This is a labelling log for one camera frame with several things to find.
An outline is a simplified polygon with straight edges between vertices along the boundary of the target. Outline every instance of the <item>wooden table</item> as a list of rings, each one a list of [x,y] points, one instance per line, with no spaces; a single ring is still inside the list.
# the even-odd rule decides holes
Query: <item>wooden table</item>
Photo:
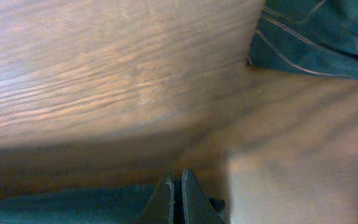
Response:
[[[193,168],[230,223],[358,223],[358,81],[247,68],[262,5],[0,1],[0,198]]]

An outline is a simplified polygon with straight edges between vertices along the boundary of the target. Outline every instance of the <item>stitching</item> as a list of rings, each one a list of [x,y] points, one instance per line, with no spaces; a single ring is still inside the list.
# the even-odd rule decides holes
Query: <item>stitching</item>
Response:
[[[283,14],[283,13],[279,13],[279,12],[274,11],[273,9],[271,9],[271,8],[269,8],[269,7],[266,7],[266,6],[265,6],[262,10],[265,11],[265,12],[268,12],[268,13],[270,13],[270,14],[273,14],[273,15],[275,15],[275,16],[282,17],[282,18],[284,18],[284,19],[286,19],[286,20],[288,20],[288,21],[290,21],[290,22],[292,22],[292,23],[294,23],[294,24],[302,24],[302,23],[304,23],[304,22],[307,22],[307,21],[309,20],[310,16],[311,16],[313,13],[315,13],[318,9],[320,9],[321,6],[322,6],[325,2],[327,2],[327,0],[322,0],[320,3],[318,3],[317,5],[315,5],[315,7],[312,8],[312,10],[308,13],[308,15],[307,15],[303,20],[300,20],[300,21],[296,21],[296,20],[292,19],[292,17],[291,17],[290,15],[288,15],[288,14]]]
[[[265,19],[266,21],[271,22],[272,24],[275,24],[276,26],[280,27],[281,29],[283,29],[283,30],[286,31],[287,33],[289,33],[289,34],[295,36],[297,39],[299,39],[299,40],[301,40],[301,41],[307,43],[307,44],[310,45],[310,46],[316,47],[317,49],[322,50],[322,51],[327,52],[327,53],[330,53],[330,54],[332,54],[332,55],[342,56],[342,57],[343,57],[343,55],[341,55],[341,54],[338,54],[338,53],[336,53],[336,52],[332,52],[332,51],[330,51],[330,50],[328,50],[328,49],[325,49],[324,47],[322,47],[322,46],[320,46],[320,45],[314,43],[313,41],[311,41],[311,40],[307,39],[306,37],[300,35],[299,33],[295,32],[293,29],[288,28],[287,26],[285,26],[284,24],[282,24],[282,23],[276,21],[275,19],[270,18],[269,16],[262,16],[262,18]]]
[[[311,73],[313,75],[326,75],[326,76],[335,76],[335,77],[348,77],[347,75],[343,75],[343,74],[331,74],[331,73],[323,73],[323,72],[316,72],[313,70],[309,70],[307,68],[303,68],[295,63],[293,63],[292,61],[290,61],[288,58],[286,58],[286,56],[284,56],[284,54],[282,54],[267,38],[266,36],[263,35],[263,33],[259,30],[255,31],[256,34],[259,35],[260,38],[262,38],[262,40],[271,48],[275,51],[275,53],[280,56],[286,63],[290,64],[292,67],[295,67],[299,70],[302,70],[304,72],[308,72]]]

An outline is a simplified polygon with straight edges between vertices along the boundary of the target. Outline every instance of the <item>wood grain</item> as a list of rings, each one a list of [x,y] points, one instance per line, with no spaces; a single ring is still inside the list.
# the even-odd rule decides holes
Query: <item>wood grain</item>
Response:
[[[358,81],[247,68],[262,5],[0,1],[0,199],[190,167],[231,223],[358,223]]]

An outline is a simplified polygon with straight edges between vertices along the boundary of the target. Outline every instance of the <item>wooden surface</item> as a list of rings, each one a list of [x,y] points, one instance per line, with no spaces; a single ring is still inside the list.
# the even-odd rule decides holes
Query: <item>wooden surface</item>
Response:
[[[187,167],[231,223],[358,223],[358,81],[247,68],[262,5],[0,1],[0,198]]]

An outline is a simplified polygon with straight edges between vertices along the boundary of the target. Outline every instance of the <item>brown wooden tabletop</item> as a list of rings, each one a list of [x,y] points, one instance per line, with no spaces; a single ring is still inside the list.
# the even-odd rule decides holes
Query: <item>brown wooden tabletop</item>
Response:
[[[193,168],[230,223],[358,223],[358,81],[246,67],[262,5],[0,1],[0,199]]]

